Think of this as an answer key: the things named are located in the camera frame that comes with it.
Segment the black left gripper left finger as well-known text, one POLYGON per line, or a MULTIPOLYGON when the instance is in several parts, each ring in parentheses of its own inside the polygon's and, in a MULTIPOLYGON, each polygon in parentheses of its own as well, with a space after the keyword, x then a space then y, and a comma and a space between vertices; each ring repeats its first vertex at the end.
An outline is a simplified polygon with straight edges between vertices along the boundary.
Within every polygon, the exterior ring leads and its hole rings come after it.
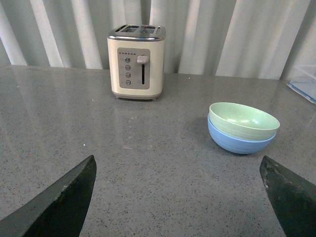
POLYGON ((78 237, 96 179, 93 155, 0 222, 2 237, 78 237))

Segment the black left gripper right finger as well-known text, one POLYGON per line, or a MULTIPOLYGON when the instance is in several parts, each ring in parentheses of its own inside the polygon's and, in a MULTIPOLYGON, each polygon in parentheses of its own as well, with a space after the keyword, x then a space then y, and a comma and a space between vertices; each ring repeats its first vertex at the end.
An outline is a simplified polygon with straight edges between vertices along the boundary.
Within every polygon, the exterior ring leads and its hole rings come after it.
POLYGON ((260 175, 274 213, 287 237, 316 235, 316 186, 264 156, 260 175))

